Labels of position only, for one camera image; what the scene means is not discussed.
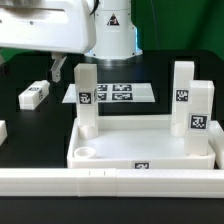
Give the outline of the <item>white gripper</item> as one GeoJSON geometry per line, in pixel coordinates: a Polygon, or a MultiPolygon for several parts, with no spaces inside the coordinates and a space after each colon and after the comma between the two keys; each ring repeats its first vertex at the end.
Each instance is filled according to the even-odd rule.
{"type": "MultiPolygon", "coordinates": [[[[0,0],[0,47],[86,53],[96,43],[97,0],[0,0]]],[[[53,53],[52,81],[67,55],[53,53]]]]}

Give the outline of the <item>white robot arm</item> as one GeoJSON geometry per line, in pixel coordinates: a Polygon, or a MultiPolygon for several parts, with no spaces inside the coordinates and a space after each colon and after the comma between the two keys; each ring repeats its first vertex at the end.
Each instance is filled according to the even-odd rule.
{"type": "Polygon", "coordinates": [[[111,64],[141,53],[132,0],[0,0],[0,48],[48,51],[52,80],[68,53],[111,64]]]}

